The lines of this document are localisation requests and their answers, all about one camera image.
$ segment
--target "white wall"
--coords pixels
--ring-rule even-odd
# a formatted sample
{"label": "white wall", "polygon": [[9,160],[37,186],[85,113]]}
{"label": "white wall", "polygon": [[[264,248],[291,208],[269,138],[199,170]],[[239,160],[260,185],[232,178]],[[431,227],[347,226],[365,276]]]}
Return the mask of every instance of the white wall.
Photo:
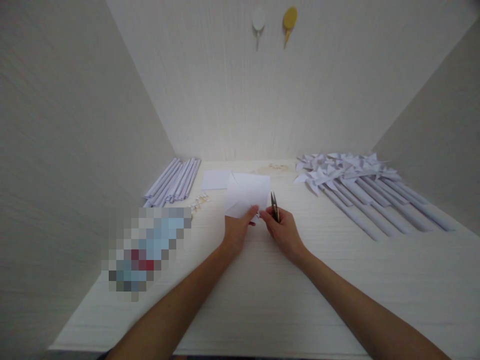
{"label": "white wall", "polygon": [[478,15],[455,0],[107,4],[175,152],[203,160],[371,150]]}
{"label": "white wall", "polygon": [[414,189],[480,235],[480,19],[375,151]]}
{"label": "white wall", "polygon": [[108,207],[175,154],[104,1],[2,1],[0,24],[0,358],[30,359],[99,276]]}

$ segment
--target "yellow wall hook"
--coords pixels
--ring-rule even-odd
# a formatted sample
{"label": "yellow wall hook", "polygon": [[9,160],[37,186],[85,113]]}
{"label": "yellow wall hook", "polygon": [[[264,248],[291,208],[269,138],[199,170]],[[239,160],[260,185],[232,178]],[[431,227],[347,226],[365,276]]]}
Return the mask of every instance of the yellow wall hook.
{"label": "yellow wall hook", "polygon": [[292,6],[289,8],[285,15],[283,16],[283,27],[285,28],[285,44],[283,44],[283,48],[287,46],[287,42],[289,41],[290,33],[295,26],[295,22],[297,21],[297,8]]}

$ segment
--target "pixelated label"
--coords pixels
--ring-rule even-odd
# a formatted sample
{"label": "pixelated label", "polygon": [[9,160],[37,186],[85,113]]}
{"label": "pixelated label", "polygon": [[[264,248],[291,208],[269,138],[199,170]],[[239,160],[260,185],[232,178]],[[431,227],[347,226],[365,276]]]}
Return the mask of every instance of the pixelated label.
{"label": "pixelated label", "polygon": [[183,249],[191,227],[189,207],[118,211],[111,217],[108,256],[102,261],[109,290],[124,293],[125,300],[138,301],[139,293],[146,292]]}

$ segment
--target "white table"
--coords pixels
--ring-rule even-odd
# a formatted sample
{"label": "white table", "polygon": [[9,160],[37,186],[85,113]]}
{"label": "white table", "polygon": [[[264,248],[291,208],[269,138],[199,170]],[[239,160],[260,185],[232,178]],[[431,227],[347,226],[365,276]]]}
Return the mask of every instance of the white table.
{"label": "white table", "polygon": [[[449,356],[480,359],[480,238],[450,219],[458,231],[436,228],[421,233],[410,226],[411,235],[397,232],[375,242],[326,196],[316,197],[305,184],[293,184],[294,165],[294,160],[202,162],[190,199],[173,206],[190,205],[200,193],[204,170],[270,175],[278,204],[294,214],[310,251]],[[184,250],[177,251],[139,302],[118,301],[107,291],[108,279],[102,274],[50,349],[110,349],[139,316],[200,264],[220,244],[224,232],[225,190],[207,193],[212,202],[194,213],[191,239],[185,240]],[[263,224],[248,230],[243,252],[226,270],[175,353],[368,358],[327,301],[280,254]]]}

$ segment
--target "paper straw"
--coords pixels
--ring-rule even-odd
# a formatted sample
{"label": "paper straw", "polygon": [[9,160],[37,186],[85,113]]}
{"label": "paper straw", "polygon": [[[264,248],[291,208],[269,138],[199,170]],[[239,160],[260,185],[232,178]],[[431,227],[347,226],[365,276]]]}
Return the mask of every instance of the paper straw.
{"label": "paper straw", "polygon": [[374,212],[372,208],[369,205],[363,205],[360,201],[355,198],[355,196],[347,190],[345,186],[343,186],[338,180],[336,184],[338,190],[347,197],[357,208],[360,209],[362,213],[366,215],[367,218],[371,220],[372,223],[378,226],[380,230],[382,230],[385,235],[388,237],[391,237],[394,235],[395,231],[394,229],[388,225],[385,224],[381,217],[378,215],[378,213]]}
{"label": "paper straw", "polygon": [[340,178],[341,183],[352,192],[362,203],[365,205],[373,203],[374,199],[368,195],[360,186],[355,182]]}
{"label": "paper straw", "polygon": [[175,176],[177,171],[182,165],[177,162],[176,166],[170,169],[168,177],[165,179],[163,184],[160,186],[160,188],[157,190],[156,194],[151,198],[151,203],[155,204],[157,202],[157,199],[159,198],[160,194],[164,191],[164,189],[167,187],[167,184],[169,183],[170,179]]}
{"label": "paper straw", "polygon": [[192,157],[190,160],[188,160],[188,166],[186,168],[186,171],[185,173],[183,174],[183,178],[181,179],[180,181],[180,185],[178,185],[178,188],[176,189],[175,191],[175,200],[179,200],[180,198],[180,194],[182,193],[182,190],[184,189],[184,186],[185,186],[185,182],[188,180],[189,178],[189,172],[190,170],[192,169],[192,165],[194,164],[195,162],[195,158]]}
{"label": "paper straw", "polygon": [[345,195],[343,195],[343,194],[335,187],[335,184],[333,184],[334,186],[330,187],[328,183],[329,183],[329,181],[326,183],[326,185],[330,188],[330,190],[332,190],[332,191],[335,193],[335,195],[338,196],[338,198],[339,198],[346,206],[351,207],[351,206],[354,205],[350,200],[348,200],[348,199],[345,197]]}
{"label": "paper straw", "polygon": [[422,195],[419,193],[415,192],[411,188],[409,188],[407,185],[405,185],[403,182],[397,181],[395,182],[400,188],[402,188],[405,192],[413,196],[417,201],[420,202],[420,204],[427,205],[429,204],[429,201],[424,198]]}
{"label": "paper straw", "polygon": [[380,194],[382,194],[390,203],[391,205],[405,218],[408,220],[410,224],[412,224],[415,228],[420,230],[421,232],[430,232],[433,231],[434,229],[429,226],[428,224],[423,223],[420,221],[415,215],[413,215],[411,212],[409,212],[406,208],[402,206],[392,195],[390,195],[388,192],[386,192],[382,187],[378,186],[375,181],[372,179],[365,177],[364,180],[368,185],[370,185],[372,188],[377,190]]}
{"label": "paper straw", "polygon": [[350,208],[345,206],[343,202],[339,200],[339,198],[330,190],[325,188],[322,184],[318,186],[326,196],[340,209],[342,210],[345,215],[347,215],[355,224],[357,224],[360,229],[362,229],[364,232],[368,234],[369,237],[371,237],[373,240],[378,241],[379,239],[375,235],[374,232],[372,232],[365,224],[364,222],[359,219],[357,215],[355,215]]}
{"label": "paper straw", "polygon": [[196,165],[196,161],[195,161],[195,158],[193,158],[190,164],[190,170],[188,171],[185,184],[183,185],[183,189],[181,190],[179,200],[185,200],[185,194],[187,193],[187,189],[189,187],[190,181],[192,180],[192,176],[195,170],[195,165]]}
{"label": "paper straw", "polygon": [[158,188],[158,185],[160,184],[160,181],[164,178],[165,174],[174,166],[174,164],[176,164],[178,160],[179,159],[174,158],[171,161],[171,163],[166,167],[166,169],[158,177],[157,181],[155,181],[155,183],[151,186],[150,190],[147,191],[147,193],[144,196],[145,199],[150,199],[153,196],[155,190]]}
{"label": "paper straw", "polygon": [[163,189],[163,191],[162,191],[160,194],[158,194],[157,199],[156,199],[155,202],[153,203],[153,206],[154,206],[154,207],[157,208],[157,207],[159,206],[159,204],[162,202],[162,200],[164,200],[164,199],[168,196],[168,194],[169,194],[169,192],[170,192],[170,189],[172,188],[172,185],[175,183],[175,181],[177,181],[177,178],[178,178],[178,176],[179,176],[179,174],[180,174],[180,168],[181,168],[181,165],[178,164],[178,165],[177,165],[177,169],[175,170],[175,173],[172,174],[172,177],[171,177],[170,180],[168,181],[168,184],[165,186],[165,188]]}
{"label": "paper straw", "polygon": [[402,234],[410,234],[410,229],[406,226],[403,222],[401,222],[395,215],[388,212],[383,206],[381,206],[378,202],[374,201],[371,203],[372,208],[377,210],[380,214],[383,215],[385,219],[387,219],[390,223],[393,224]]}
{"label": "paper straw", "polygon": [[356,179],[356,183],[363,189],[365,192],[370,195],[377,203],[382,205],[383,207],[390,206],[390,203],[380,195],[373,187],[368,185],[361,177]]}
{"label": "paper straw", "polygon": [[184,172],[185,172],[186,169],[187,169],[187,163],[184,162],[184,163],[181,164],[180,173],[179,173],[178,177],[176,178],[175,182],[173,183],[170,190],[168,191],[168,196],[166,197],[167,201],[170,201],[170,199],[172,199],[174,197],[175,190],[177,190],[177,188],[180,184],[180,181],[182,180],[182,176],[184,175]]}
{"label": "paper straw", "polygon": [[384,192],[387,192],[389,193],[391,196],[393,196],[400,204],[402,205],[406,205],[409,203],[409,201],[404,198],[402,195],[400,195],[398,192],[396,192],[395,190],[393,190],[390,186],[388,186],[386,183],[384,183],[383,181],[374,181],[373,182],[374,184],[376,184],[379,188],[383,189]]}
{"label": "paper straw", "polygon": [[422,205],[417,199],[415,199],[413,196],[411,196],[408,192],[404,191],[401,187],[399,187],[395,182],[393,182],[390,179],[382,179],[385,184],[390,186],[392,189],[400,193],[402,196],[404,196],[410,203],[423,215],[425,215],[427,218],[429,218],[431,221],[436,223],[439,227],[441,227],[443,230],[446,232],[451,232],[455,231],[455,228],[451,226],[448,222],[445,220],[439,218],[437,215],[435,215],[433,212],[430,211],[426,206]]}
{"label": "paper straw", "polygon": [[190,195],[190,189],[192,188],[192,185],[195,181],[195,177],[197,176],[197,171],[199,170],[199,167],[200,167],[200,163],[202,162],[202,160],[198,159],[196,161],[196,165],[195,165],[195,169],[193,170],[193,176],[191,177],[190,179],[190,183],[188,184],[188,188],[186,189],[186,194],[185,194],[185,198],[188,198],[189,195]]}

